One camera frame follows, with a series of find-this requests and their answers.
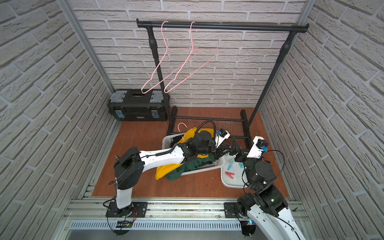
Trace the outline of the red clothespin green shirt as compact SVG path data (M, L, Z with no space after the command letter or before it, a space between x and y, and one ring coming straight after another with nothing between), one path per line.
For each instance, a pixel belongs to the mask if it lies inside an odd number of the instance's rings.
M234 179L235 173L225 171L225 175L228 176L230 179Z

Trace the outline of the green t-shirt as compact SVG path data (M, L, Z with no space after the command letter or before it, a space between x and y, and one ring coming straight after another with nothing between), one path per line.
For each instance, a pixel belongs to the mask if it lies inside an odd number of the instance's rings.
M171 172L167 173L165 175L165 178L168 181L175 181L177 180L183 173L185 172L190 172L190 171L195 171L199 167L207 165L207 164L212 164L215 162L216 159L214 156L206 156L204 158L196 158L193 161L187 162L180 167L176 168L175 170L172 170Z

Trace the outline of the white perforated laundry basket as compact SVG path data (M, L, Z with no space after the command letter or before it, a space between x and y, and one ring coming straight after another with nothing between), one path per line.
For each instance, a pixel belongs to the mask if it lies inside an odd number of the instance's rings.
M163 141L162 141L162 149L170 148L171 147L171 141L176 140L177 137L180 137L181 135L184 135L184 134L185 133L173 134L173 135L169 135L169 136L164 137ZM181 176L197 174L197 173L202 173L202 172L206 172L206 171L220 169L226 163L226 157L227 156L222 156L221 158L219 158L218 160L216 160L212 164L206 164L206 165L200 166L196 170L183 172L181 174Z

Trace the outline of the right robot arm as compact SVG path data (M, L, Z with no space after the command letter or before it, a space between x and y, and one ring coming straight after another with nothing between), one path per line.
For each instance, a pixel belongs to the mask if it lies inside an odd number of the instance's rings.
M253 229L248 227L251 225L257 226L269 240L303 240L305 236L286 199L274 185L277 174L272 164L263 159L267 146L268 142L259 138L246 151L233 140L230 155L243 164L243 188L250 188L252 192L245 193L235 203L226 203L225 210L241 223L245 236L253 234Z

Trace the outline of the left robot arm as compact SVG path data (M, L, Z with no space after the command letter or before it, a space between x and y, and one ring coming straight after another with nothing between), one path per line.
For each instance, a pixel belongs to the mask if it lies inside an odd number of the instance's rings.
M181 135L181 142L171 148L158 151L139 151L130 148L114 163L116 195L104 202L107 218L138 216L132 203L133 187L139 182L142 173L156 169L162 177L175 172L180 176L185 171L194 171L202 165L213 163L229 152L222 143L230 137L224 129L205 129L202 125Z

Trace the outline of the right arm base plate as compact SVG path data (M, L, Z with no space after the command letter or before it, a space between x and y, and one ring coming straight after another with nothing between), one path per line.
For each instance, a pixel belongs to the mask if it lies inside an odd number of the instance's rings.
M245 219L248 217L246 208L240 203L225 202L224 212L226 219Z

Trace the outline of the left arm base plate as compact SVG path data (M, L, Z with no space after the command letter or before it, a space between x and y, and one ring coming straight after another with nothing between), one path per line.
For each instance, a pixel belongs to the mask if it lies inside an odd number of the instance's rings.
M107 218L144 218L147 212L148 202L132 202L130 206L123 209L117 207L115 201L109 202L107 207L106 217Z

